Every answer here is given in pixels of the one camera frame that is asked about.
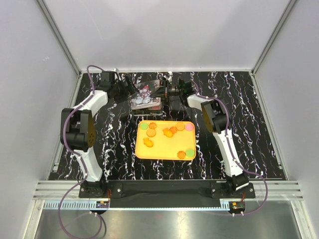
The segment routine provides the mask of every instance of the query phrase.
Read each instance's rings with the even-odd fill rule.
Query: marble tabletop
[[[161,79],[164,73],[129,73],[134,83]],[[266,127],[249,72],[174,72],[193,78],[204,96],[223,98],[232,116],[233,139],[243,166],[266,178],[284,178]],[[94,82],[100,74],[93,74]],[[80,103],[90,93],[87,74],[83,74],[76,99]],[[224,162],[213,135],[206,130],[201,111],[183,106],[178,98],[164,105],[163,115],[135,117],[128,102],[110,101],[95,116],[97,140],[94,151],[109,180],[176,180],[225,178]],[[141,120],[187,120],[195,125],[196,158],[192,161],[141,160],[135,155],[137,125]],[[74,180],[82,173],[74,155],[64,148],[56,172],[50,180]]]

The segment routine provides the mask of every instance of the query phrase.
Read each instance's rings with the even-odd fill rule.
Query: gray floor
[[[257,206],[247,202],[247,210]],[[62,211],[66,225],[85,211]],[[245,217],[213,214],[224,212],[108,211],[103,214],[107,225],[97,238],[105,239],[300,239],[289,202],[267,202],[259,212]],[[80,238],[91,237],[99,220],[81,217],[67,229]],[[67,239],[60,229],[57,211],[44,210],[36,239]]]

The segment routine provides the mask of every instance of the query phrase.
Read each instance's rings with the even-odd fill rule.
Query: yellow mat
[[[193,160],[196,156],[194,124],[188,121],[140,122],[135,154],[140,159]]]

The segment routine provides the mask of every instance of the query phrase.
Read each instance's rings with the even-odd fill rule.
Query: gray wall
[[[80,68],[251,69],[289,0],[45,0]]]
[[[319,1],[299,1],[257,81],[289,175],[298,180],[319,235]]]
[[[21,238],[76,76],[35,0],[0,7],[0,235]]]

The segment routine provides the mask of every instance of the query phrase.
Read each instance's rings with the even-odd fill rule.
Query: purple cable
[[[63,230],[69,237],[71,237],[71,238],[73,238],[73,239],[84,239],[84,238],[75,237],[74,235],[72,235],[71,233],[69,233],[69,232],[67,231],[67,229],[66,229],[65,226],[63,225],[63,222],[62,222],[62,219],[61,219],[61,206],[62,206],[62,203],[63,203],[65,197],[66,197],[74,188],[76,188],[77,186],[81,185],[81,184],[87,179],[87,177],[88,177],[88,169],[87,169],[87,167],[86,167],[86,164],[85,164],[85,162],[84,162],[84,160],[83,160],[81,154],[79,154],[79,153],[73,151],[73,150],[69,147],[69,145],[68,145],[68,143],[67,143],[67,140],[66,140],[66,127],[67,127],[67,125],[68,125],[70,119],[71,119],[71,118],[73,117],[73,115],[75,114],[75,112],[77,112],[80,108],[82,108],[83,105],[85,105],[86,103],[88,103],[88,102],[93,98],[93,96],[94,96],[95,89],[94,89],[93,79],[92,79],[91,74],[90,74],[90,72],[89,72],[89,68],[90,68],[90,67],[96,67],[96,68],[98,68],[98,69],[100,69],[100,70],[103,71],[103,69],[100,68],[100,67],[98,67],[98,66],[89,65],[89,66],[87,67],[87,72],[88,72],[88,75],[89,75],[89,78],[90,78],[90,83],[91,83],[91,88],[92,88],[92,94],[91,94],[81,105],[79,105],[78,107],[76,107],[76,108],[68,115],[68,117],[66,118],[66,120],[65,120],[65,122],[64,122],[64,125],[63,125],[63,143],[64,143],[64,146],[65,146],[65,148],[66,148],[70,153],[73,153],[73,154],[77,155],[78,157],[80,157],[81,163],[82,163],[83,168],[84,168],[84,172],[83,172],[83,174],[84,174],[83,176],[84,176],[84,177],[83,177],[82,181],[81,181],[81,182],[78,182],[77,184],[75,184],[74,186],[72,186],[72,187],[64,194],[64,196],[62,197],[62,199],[61,199],[61,201],[60,201],[59,207],[58,207],[58,218],[59,218],[60,226],[61,226],[62,230]],[[87,238],[87,239],[94,239],[94,238],[96,238],[97,235],[101,232],[102,223],[103,223],[103,218],[102,218],[99,214],[95,214],[95,215],[97,215],[98,218],[100,219],[100,227],[99,227],[97,233],[96,233],[94,236],[92,236],[92,237],[90,237],[90,238]]]
[[[233,158],[235,158],[234,152],[233,152],[233,150],[231,149],[230,141],[229,141],[229,138],[228,138],[229,114],[228,114],[227,107],[226,107],[225,104],[224,104],[220,99],[218,99],[218,98],[215,98],[215,97],[209,98],[209,97],[206,97],[206,96],[201,96],[201,95],[199,94],[199,92],[198,92],[198,91],[199,91],[198,84],[197,84],[196,82],[194,82],[193,80],[192,80],[192,82],[195,84],[195,87],[196,87],[196,95],[197,95],[198,97],[200,97],[200,98],[202,98],[202,99],[207,99],[207,100],[216,100],[216,101],[218,101],[218,102],[223,106],[223,108],[225,109],[226,117],[227,117],[226,130],[225,130],[226,140],[227,140],[227,144],[228,144],[228,147],[229,147],[230,154],[231,154],[231,156],[232,156]],[[259,210],[264,206],[264,204],[265,204],[265,202],[266,202],[266,200],[267,200],[267,198],[268,198],[268,185],[267,185],[266,180],[265,180],[260,174],[254,173],[254,172],[250,172],[250,171],[246,170],[240,163],[237,162],[237,160],[235,160],[235,163],[236,163],[237,166],[238,166],[241,170],[243,170],[245,173],[252,174],[252,175],[256,175],[256,176],[259,177],[261,180],[263,180],[263,182],[265,183],[265,187],[266,187],[265,199],[264,199],[264,201],[261,203],[261,205],[260,205],[258,208],[256,208],[255,210],[252,210],[251,212],[245,213],[245,215],[250,215],[250,214],[253,214],[253,213],[259,211]]]

